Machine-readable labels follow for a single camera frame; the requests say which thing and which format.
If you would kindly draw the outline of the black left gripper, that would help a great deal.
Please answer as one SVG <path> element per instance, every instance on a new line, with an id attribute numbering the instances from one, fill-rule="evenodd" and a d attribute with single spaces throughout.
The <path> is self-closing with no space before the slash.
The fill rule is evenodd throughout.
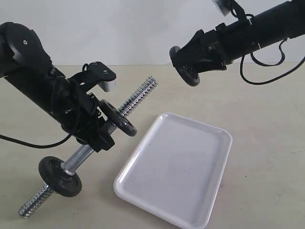
<path id="1" fill-rule="evenodd" d="M 87 94 L 100 82 L 87 77 L 66 79 L 59 76 L 51 94 L 51 116 L 64 131 L 96 152 L 107 151 L 115 145 L 111 135 L 102 130 L 105 121 L 98 119 L 98 99 Z"/>

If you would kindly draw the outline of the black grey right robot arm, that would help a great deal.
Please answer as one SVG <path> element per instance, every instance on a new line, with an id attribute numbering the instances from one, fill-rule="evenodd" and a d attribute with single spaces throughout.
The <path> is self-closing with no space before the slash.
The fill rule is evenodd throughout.
<path id="1" fill-rule="evenodd" d="M 305 2 L 291 0 L 266 10 L 250 19 L 204 32 L 198 30 L 182 48 L 170 49 L 175 68 L 189 67 L 197 73 L 225 70 L 244 54 L 250 54 L 284 39 L 305 33 Z"/>

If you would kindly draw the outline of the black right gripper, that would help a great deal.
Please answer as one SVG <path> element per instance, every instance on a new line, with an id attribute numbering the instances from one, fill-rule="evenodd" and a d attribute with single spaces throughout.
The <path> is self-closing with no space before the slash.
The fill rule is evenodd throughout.
<path id="1" fill-rule="evenodd" d="M 198 30 L 174 56 L 174 65 L 192 66 L 197 73 L 225 71 L 234 60 L 259 48 L 251 25 L 221 23 L 206 33 Z"/>

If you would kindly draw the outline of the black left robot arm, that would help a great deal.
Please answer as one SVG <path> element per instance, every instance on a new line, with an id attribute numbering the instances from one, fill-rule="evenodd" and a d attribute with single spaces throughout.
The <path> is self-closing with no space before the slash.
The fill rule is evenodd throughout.
<path id="1" fill-rule="evenodd" d="M 99 100 L 88 91 L 106 89 L 116 74 L 102 62 L 86 64 L 70 78 L 59 71 L 34 30 L 13 22 L 0 26 L 0 75 L 48 113 L 78 142 L 95 151 L 114 145 L 99 117 Z"/>

